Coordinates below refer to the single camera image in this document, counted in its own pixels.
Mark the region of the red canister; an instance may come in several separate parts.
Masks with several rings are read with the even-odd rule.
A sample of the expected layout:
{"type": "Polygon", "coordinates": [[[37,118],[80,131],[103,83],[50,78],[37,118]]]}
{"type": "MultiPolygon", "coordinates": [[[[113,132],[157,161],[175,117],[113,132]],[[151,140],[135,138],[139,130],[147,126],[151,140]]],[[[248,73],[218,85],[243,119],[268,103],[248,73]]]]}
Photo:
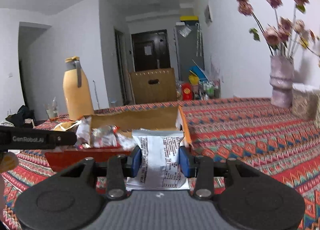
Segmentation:
{"type": "Polygon", "coordinates": [[[183,101],[193,100],[193,91],[191,88],[191,84],[187,82],[181,84],[181,93],[183,101]]]}

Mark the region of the clear drinking glass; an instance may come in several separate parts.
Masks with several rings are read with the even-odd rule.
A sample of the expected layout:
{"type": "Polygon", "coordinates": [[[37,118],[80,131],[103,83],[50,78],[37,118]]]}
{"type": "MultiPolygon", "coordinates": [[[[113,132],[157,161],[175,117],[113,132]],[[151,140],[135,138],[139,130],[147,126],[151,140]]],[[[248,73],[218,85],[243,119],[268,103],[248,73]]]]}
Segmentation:
{"type": "Polygon", "coordinates": [[[46,105],[46,113],[50,121],[58,119],[59,110],[56,98],[53,99],[52,103],[46,105]]]}

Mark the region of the yellow thermos jug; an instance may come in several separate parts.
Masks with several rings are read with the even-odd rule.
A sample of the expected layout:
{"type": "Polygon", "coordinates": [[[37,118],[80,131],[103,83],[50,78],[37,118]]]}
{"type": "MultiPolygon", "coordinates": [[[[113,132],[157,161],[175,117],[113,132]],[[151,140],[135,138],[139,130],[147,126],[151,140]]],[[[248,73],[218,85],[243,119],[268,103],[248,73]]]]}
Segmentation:
{"type": "Polygon", "coordinates": [[[77,121],[94,113],[87,77],[82,70],[80,58],[65,59],[66,71],[63,76],[63,92],[69,119],[77,121]]]}

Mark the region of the brown wooden chair back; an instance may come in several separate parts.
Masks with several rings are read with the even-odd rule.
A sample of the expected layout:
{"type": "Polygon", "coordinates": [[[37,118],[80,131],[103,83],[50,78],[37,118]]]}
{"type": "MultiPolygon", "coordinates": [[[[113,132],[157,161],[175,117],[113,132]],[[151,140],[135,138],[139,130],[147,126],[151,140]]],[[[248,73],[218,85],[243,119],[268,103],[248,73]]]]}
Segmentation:
{"type": "Polygon", "coordinates": [[[176,80],[173,68],[131,72],[130,82],[135,104],[176,101],[176,80]]]}

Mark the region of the yellow box on fridge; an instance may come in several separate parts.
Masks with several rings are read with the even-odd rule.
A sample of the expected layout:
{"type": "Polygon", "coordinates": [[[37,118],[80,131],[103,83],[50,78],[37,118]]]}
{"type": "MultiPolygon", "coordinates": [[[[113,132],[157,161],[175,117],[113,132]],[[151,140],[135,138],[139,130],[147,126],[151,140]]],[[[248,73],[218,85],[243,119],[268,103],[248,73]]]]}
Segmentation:
{"type": "Polygon", "coordinates": [[[180,16],[180,21],[198,21],[198,16],[180,16]]]}

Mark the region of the woven tissue box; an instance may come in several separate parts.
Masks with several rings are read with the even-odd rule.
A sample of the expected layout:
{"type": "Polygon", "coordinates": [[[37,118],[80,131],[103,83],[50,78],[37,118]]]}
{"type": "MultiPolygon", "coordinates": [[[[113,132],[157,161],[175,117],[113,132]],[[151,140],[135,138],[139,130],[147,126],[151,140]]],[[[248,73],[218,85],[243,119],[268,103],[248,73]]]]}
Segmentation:
{"type": "Polygon", "coordinates": [[[315,119],[318,96],[319,88],[302,83],[293,83],[292,113],[300,119],[315,119]]]}

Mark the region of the dark entrance door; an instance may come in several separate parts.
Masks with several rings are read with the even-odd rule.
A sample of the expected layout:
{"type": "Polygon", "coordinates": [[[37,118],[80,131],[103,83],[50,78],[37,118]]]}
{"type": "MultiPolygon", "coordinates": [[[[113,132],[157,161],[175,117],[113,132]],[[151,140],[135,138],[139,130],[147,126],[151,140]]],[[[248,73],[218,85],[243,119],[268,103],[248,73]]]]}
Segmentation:
{"type": "Polygon", "coordinates": [[[131,40],[136,72],[171,67],[166,30],[132,34],[131,40]]]}

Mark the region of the red cardboard snack box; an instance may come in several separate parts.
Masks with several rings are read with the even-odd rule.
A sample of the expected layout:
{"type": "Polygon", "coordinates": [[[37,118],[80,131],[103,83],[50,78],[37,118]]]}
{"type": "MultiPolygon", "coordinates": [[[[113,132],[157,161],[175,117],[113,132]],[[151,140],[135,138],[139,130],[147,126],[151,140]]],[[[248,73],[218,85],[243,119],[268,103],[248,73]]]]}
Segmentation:
{"type": "MultiPolygon", "coordinates": [[[[97,129],[103,125],[115,125],[119,132],[127,137],[131,137],[132,130],[141,128],[160,131],[183,131],[184,139],[182,144],[187,148],[192,146],[187,120],[180,106],[165,106],[153,110],[129,110],[92,116],[92,129],[97,129]]],[[[59,172],[87,157],[92,157],[97,162],[105,162],[117,154],[128,155],[129,153],[129,150],[124,150],[124,148],[117,146],[100,149],[67,149],[62,152],[48,151],[44,155],[50,168],[55,172],[59,172]]]]}

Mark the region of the pink ceramic vase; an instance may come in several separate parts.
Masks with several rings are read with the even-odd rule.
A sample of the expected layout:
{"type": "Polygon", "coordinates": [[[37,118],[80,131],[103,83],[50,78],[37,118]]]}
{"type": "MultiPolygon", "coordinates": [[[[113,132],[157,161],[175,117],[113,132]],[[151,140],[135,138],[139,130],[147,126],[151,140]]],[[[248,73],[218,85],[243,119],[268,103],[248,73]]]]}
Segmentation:
{"type": "Polygon", "coordinates": [[[289,108],[292,104],[292,84],[294,79],[293,61],[283,55],[270,56],[272,86],[271,104],[277,107],[289,108]]]}

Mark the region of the silver white snack packet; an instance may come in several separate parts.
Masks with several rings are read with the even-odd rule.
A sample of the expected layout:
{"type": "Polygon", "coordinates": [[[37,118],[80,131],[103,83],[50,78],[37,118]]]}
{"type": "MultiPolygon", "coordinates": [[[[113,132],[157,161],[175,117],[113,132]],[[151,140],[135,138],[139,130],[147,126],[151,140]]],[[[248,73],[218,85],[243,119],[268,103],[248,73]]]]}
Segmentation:
{"type": "Polygon", "coordinates": [[[132,137],[142,151],[142,164],[137,176],[127,178],[128,191],[189,189],[178,161],[183,131],[135,130],[132,137]]]}

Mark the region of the grey refrigerator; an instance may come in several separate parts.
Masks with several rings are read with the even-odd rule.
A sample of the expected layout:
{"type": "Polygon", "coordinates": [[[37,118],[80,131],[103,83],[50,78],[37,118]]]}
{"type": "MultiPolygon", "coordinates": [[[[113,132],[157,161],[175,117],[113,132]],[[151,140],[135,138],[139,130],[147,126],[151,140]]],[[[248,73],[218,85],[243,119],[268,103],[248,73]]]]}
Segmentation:
{"type": "Polygon", "coordinates": [[[176,55],[178,77],[180,81],[189,81],[189,70],[193,66],[204,69],[202,32],[200,24],[175,26],[176,55]]]}

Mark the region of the patterned red tablecloth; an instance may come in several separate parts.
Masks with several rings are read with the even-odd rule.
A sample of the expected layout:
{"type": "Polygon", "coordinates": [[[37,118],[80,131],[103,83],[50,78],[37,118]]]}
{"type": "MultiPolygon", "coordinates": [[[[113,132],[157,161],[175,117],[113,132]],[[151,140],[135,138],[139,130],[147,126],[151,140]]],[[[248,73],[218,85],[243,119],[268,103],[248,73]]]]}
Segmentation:
{"type": "MultiPolygon", "coordinates": [[[[183,107],[196,153],[214,158],[240,158],[274,179],[295,188],[306,209],[298,229],[319,229],[319,128],[271,105],[268,98],[229,98],[127,105],[96,114],[183,107]]],[[[4,229],[21,229],[15,202],[27,188],[52,176],[42,150],[22,150],[19,165],[2,173],[4,229]]]]}

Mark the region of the dried pink flower bouquet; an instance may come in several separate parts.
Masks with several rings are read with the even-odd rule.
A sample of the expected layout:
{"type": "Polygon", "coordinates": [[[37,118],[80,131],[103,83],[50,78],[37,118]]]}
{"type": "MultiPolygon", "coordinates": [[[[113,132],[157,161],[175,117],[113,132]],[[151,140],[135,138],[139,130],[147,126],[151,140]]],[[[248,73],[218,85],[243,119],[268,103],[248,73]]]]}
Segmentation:
{"type": "Polygon", "coordinates": [[[236,0],[238,3],[238,12],[244,16],[251,16],[257,24],[257,28],[251,28],[249,33],[252,34],[255,41],[260,41],[262,35],[266,41],[267,47],[272,56],[281,55],[285,59],[292,61],[298,47],[307,50],[313,55],[319,57],[310,43],[315,44],[319,41],[319,36],[306,28],[303,20],[297,19],[297,12],[304,14],[305,6],[309,4],[309,0],[293,0],[293,19],[284,18],[278,15],[277,9],[283,6],[282,0],[266,0],[268,5],[273,9],[276,25],[263,27],[259,19],[254,13],[250,0],[236,0]]]}

